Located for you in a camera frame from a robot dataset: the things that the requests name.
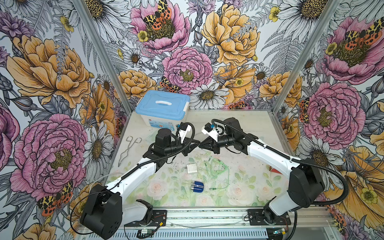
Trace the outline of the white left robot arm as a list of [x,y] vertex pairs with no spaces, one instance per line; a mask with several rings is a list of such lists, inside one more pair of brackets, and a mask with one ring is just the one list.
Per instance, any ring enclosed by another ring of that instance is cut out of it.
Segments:
[[155,142],[132,169],[106,186],[91,188],[80,223],[104,240],[111,238],[120,226],[149,225],[153,206],[144,200],[125,206],[124,200],[169,158],[178,154],[186,156],[196,148],[199,141],[194,140],[195,132],[191,123],[182,123],[175,134],[169,129],[158,130]]

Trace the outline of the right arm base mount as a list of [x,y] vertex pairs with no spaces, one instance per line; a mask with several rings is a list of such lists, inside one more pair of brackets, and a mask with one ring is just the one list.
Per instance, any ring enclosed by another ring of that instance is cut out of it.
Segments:
[[247,217],[251,226],[286,226],[291,224],[291,219],[288,213],[284,213],[282,216],[277,216],[269,210],[247,209]]

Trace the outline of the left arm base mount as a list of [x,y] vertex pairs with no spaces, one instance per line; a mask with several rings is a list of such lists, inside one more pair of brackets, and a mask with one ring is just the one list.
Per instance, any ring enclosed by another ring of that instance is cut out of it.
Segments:
[[125,224],[125,227],[164,227],[167,222],[167,210],[153,210],[152,214],[147,214],[143,220]]

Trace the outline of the white charger adapter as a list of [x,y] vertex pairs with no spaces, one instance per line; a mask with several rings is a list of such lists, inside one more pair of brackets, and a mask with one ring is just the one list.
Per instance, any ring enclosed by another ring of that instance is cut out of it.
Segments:
[[193,164],[188,164],[187,165],[187,173],[188,174],[195,174],[197,172],[198,172],[197,164],[193,163]]

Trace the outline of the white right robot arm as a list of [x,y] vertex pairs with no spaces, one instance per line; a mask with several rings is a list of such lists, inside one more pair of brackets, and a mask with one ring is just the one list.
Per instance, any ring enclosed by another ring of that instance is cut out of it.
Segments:
[[301,160],[281,152],[252,134],[246,134],[235,118],[212,120],[202,127],[207,138],[200,148],[220,153],[224,147],[234,147],[241,153],[263,161],[289,181],[288,190],[273,197],[263,208],[263,219],[273,225],[287,212],[308,208],[323,192],[325,184],[315,162]]

